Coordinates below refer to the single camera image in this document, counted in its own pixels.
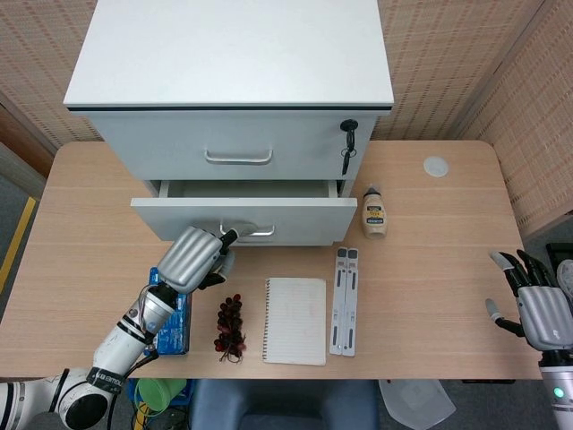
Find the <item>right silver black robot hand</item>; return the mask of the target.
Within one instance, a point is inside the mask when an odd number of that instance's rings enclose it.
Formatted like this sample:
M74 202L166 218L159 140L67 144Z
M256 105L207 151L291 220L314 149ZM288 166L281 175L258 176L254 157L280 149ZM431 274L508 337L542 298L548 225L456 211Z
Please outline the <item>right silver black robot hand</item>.
M563 290L552 282L546 266L523 250L515 255L494 251L490 258L509 284L519 321L505 318L488 298L485 307L490 319L503 330L526 339L537 351L572 350L572 308Z

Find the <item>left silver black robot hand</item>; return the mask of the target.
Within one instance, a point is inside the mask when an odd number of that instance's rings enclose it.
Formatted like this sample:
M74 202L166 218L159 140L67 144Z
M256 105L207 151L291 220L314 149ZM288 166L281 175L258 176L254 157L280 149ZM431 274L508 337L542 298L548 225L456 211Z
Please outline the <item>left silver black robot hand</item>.
M201 228L188 227L158 263L160 279L179 294L226 282L235 262L230 246L238 237L234 228L214 236Z

